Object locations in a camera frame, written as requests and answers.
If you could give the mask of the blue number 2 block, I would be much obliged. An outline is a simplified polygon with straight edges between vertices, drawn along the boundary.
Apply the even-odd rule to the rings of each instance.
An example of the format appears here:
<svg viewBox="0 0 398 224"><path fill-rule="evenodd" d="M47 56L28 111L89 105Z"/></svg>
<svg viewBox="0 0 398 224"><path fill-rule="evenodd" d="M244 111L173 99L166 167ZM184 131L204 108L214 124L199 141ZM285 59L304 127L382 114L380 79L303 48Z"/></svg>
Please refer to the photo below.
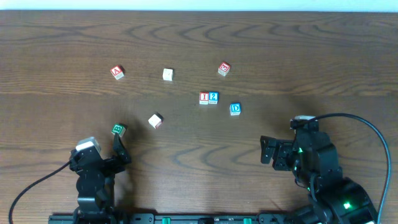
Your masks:
<svg viewBox="0 0 398 224"><path fill-rule="evenodd" d="M218 100L219 100L219 93L218 92L214 92L214 91L209 92L209 99L208 99L208 103L209 104L217 105L218 104Z"/></svg>

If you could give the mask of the red letter I block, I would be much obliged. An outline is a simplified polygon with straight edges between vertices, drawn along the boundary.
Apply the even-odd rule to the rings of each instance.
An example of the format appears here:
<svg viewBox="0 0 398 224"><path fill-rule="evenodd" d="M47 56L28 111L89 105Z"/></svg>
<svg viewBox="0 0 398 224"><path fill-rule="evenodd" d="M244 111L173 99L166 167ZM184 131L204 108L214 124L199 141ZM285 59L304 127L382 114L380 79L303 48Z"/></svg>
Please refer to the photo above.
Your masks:
<svg viewBox="0 0 398 224"><path fill-rule="evenodd" d="M200 92L199 103L201 105L209 104L209 93L208 92Z"/></svg>

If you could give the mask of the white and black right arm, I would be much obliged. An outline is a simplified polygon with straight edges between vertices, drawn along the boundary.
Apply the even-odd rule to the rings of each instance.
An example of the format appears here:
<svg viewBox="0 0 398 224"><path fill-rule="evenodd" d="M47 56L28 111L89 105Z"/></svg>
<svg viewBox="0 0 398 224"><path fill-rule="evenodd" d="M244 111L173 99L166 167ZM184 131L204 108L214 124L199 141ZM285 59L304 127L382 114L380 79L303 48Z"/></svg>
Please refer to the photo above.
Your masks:
<svg viewBox="0 0 398 224"><path fill-rule="evenodd" d="M295 139L261 136L261 162L291 171L308 190L309 211L295 214L295 223L376 223L377 212L366 191L343 176L329 135L297 130Z"/></svg>

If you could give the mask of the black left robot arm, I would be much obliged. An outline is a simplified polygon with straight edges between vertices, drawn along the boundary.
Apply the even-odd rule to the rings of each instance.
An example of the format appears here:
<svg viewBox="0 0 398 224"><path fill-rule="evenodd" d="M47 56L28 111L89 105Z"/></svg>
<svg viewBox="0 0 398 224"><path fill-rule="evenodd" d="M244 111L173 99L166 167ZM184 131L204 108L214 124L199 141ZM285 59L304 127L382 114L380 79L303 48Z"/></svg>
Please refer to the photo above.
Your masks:
<svg viewBox="0 0 398 224"><path fill-rule="evenodd" d="M78 175L78 208L73 223L129 223L126 212L115 209L115 176L131 163L118 134L114 135L113 151L115 155L103 159L94 137L81 140L71 151L70 170Z"/></svg>

